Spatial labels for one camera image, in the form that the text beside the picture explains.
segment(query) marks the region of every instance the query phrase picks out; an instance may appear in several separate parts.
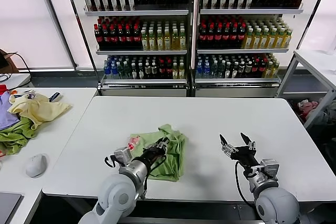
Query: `white table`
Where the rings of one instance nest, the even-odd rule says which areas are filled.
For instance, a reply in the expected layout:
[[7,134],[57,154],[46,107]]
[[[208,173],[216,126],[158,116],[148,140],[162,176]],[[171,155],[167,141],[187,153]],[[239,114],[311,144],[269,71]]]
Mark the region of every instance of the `white table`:
[[336,97],[336,56],[327,55],[320,50],[295,50],[276,97],[282,97],[289,79],[293,75],[298,63],[301,63],[312,75],[328,88],[327,94],[319,103],[316,110],[304,123],[305,128],[308,130],[313,126],[316,116]]
[[[29,88],[19,88],[23,92]],[[69,103],[72,108],[50,123],[38,128],[37,136],[31,139],[16,155],[0,158],[0,191],[20,193],[24,196],[10,224],[29,223],[39,204],[42,185],[51,174],[51,170],[67,144],[77,123],[82,117],[96,88],[34,88],[40,94],[50,97],[55,92],[64,97],[60,102]],[[26,161],[39,153],[46,154],[48,168],[40,178],[30,178],[25,174]]]
[[[28,73],[14,73],[12,76],[7,80],[0,84],[5,84],[7,86],[7,89],[13,89],[17,86],[20,86],[22,84],[25,84],[29,81],[30,74]],[[28,83],[27,87],[34,87],[32,83]]]
[[[221,151],[219,133],[234,146],[240,132],[257,144],[256,158],[280,163],[281,187],[299,201],[336,200],[336,177],[283,99],[95,97],[43,186],[47,195],[96,198],[117,168],[104,158],[126,146],[131,133],[157,131],[169,123],[189,141],[179,182],[148,181],[147,198],[178,201],[242,201],[235,161]],[[247,200],[253,200],[239,168]]]

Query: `purple cloth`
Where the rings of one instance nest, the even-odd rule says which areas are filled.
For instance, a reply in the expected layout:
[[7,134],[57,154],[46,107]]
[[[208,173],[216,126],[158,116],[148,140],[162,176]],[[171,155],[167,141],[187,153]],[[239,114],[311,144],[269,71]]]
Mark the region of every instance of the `purple cloth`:
[[10,96],[10,93],[6,91],[0,97],[0,131],[20,121],[16,114],[7,111],[12,106],[9,102]]

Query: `black cable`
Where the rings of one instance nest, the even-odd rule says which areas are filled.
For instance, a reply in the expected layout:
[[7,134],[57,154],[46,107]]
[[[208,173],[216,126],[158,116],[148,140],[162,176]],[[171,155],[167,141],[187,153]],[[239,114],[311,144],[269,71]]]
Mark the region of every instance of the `black cable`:
[[238,192],[239,192],[239,195],[241,196],[241,198],[243,199],[243,201],[246,203],[246,205],[248,205],[249,207],[252,207],[254,208],[254,206],[252,204],[250,204],[249,202],[247,202],[247,200],[245,199],[241,189],[240,189],[240,186],[239,186],[239,180],[238,180],[238,164],[239,164],[239,161],[236,162],[236,165],[235,165],[235,173],[236,173],[236,183],[237,183],[237,189],[238,189]]

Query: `white computer mouse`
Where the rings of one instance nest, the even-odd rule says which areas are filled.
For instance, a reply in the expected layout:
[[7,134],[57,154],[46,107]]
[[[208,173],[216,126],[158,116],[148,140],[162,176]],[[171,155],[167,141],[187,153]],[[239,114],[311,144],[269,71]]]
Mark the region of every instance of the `white computer mouse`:
[[31,178],[36,178],[47,169],[47,158],[43,154],[31,157],[26,164],[26,174]]

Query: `green towel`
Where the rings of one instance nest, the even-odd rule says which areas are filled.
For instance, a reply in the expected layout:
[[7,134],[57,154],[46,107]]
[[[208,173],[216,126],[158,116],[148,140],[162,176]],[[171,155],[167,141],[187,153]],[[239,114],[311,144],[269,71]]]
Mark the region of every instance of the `green towel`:
[[21,117],[20,122],[0,131],[0,151],[6,155],[18,153],[20,148],[27,144],[28,139],[34,137],[32,125],[30,119]]
[[[165,162],[155,169],[149,176],[151,179],[158,180],[170,180],[178,181],[183,175],[183,161],[184,161],[184,144],[187,137],[179,131],[172,130],[169,124],[162,125],[159,127],[158,132],[153,133],[143,133],[143,134],[132,134],[131,138],[136,138],[133,141],[131,149],[132,157],[141,156],[143,149],[148,147],[150,144],[155,143],[162,137],[168,137],[169,143],[167,146],[167,159]],[[160,163],[162,159],[159,159],[152,166]]]

